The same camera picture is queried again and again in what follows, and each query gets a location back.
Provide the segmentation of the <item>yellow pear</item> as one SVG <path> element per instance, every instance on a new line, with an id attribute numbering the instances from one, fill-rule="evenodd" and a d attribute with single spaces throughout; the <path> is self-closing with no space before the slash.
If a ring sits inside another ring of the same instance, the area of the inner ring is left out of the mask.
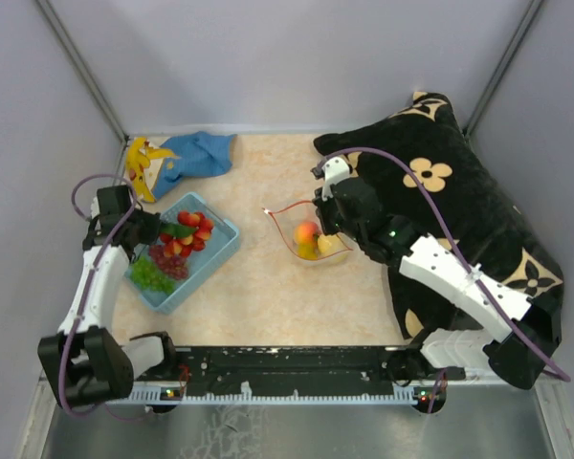
<path id="1" fill-rule="evenodd" d="M 320 235 L 317 239 L 317 250 L 320 258 L 325 258 L 347 250 L 341 238 L 335 235 Z"/>

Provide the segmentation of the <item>orange peach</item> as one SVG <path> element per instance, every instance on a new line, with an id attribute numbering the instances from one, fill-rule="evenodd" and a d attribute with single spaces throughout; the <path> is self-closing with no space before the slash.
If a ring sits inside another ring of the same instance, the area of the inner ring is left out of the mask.
<path id="1" fill-rule="evenodd" d="M 296 244 L 314 243 L 320 233 L 315 222 L 303 221 L 294 230 L 294 241 Z"/>

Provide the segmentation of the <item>clear zip bag orange zipper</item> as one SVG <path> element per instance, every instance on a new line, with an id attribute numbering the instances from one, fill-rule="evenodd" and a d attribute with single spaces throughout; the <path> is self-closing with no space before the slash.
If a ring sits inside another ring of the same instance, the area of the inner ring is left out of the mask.
<path id="1" fill-rule="evenodd" d="M 342 263 L 354 251 L 353 243 L 344 235 L 323 233 L 316 207 L 309 200 L 264 208 L 263 212 L 289 253 L 304 266 Z"/>

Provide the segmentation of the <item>yellow mango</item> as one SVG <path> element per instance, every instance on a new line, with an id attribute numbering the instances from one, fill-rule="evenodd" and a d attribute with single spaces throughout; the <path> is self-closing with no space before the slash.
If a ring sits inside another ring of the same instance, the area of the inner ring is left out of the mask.
<path id="1" fill-rule="evenodd" d="M 319 258 L 317 246 L 313 243 L 298 244 L 297 255 L 304 260 L 310 261 L 314 261 Z"/>

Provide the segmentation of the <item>light blue plastic basket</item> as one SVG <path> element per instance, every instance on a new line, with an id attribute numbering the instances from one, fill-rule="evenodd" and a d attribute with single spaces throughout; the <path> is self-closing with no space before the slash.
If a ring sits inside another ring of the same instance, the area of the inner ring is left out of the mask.
<path id="1" fill-rule="evenodd" d="M 200 211 L 214 222 L 210 241 L 202 251 L 196 251 L 187 259 L 188 278 L 175 280 L 175 290 L 166 295 L 159 292 L 141 290 L 129 277 L 131 268 L 126 271 L 127 282 L 135 288 L 141 301 L 150 310 L 168 315 L 190 297 L 211 275 L 227 262 L 240 248 L 240 231 L 234 223 L 223 218 L 195 192 L 185 194 L 172 207 L 162 213 L 162 218 L 170 223 L 177 221 L 180 211 Z M 148 246 L 136 249 L 137 260 L 142 256 L 150 258 Z"/>

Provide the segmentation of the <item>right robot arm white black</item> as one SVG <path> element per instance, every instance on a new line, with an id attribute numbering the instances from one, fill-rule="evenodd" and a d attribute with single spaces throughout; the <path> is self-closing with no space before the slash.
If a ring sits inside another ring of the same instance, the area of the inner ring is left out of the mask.
<path id="1" fill-rule="evenodd" d="M 371 260 L 427 287 L 479 324 L 477 330 L 429 332 L 408 354 L 415 376 L 477 368 L 530 389 L 549 367 L 562 341 L 561 305 L 550 292 L 529 294 L 462 262 L 405 217 L 384 212 L 374 190 L 357 179 L 323 185 L 312 203 L 324 233 L 348 236 Z"/>

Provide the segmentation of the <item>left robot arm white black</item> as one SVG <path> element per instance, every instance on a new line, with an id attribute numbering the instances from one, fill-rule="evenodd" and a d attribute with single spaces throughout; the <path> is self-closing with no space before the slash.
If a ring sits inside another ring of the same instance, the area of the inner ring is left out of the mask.
<path id="1" fill-rule="evenodd" d="M 166 380 L 180 357 L 166 332 L 114 339 L 113 314 L 135 249 L 159 234 L 159 214 L 144 211 L 129 185 L 97 191 L 97 207 L 86 216 L 83 265 L 72 305 L 57 332 L 37 346 L 44 374 L 58 405 L 82 416 L 107 402 L 130 396 L 141 376 Z"/>

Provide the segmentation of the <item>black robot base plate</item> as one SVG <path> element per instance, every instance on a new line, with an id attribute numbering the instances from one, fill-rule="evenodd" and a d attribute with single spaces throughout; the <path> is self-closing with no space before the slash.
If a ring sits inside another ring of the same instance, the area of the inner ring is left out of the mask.
<path id="1" fill-rule="evenodd" d="M 141 383 L 172 382 L 190 397 L 391 395 L 396 383 L 432 380 L 437 369 L 411 346 L 179 347 L 166 369 Z"/>

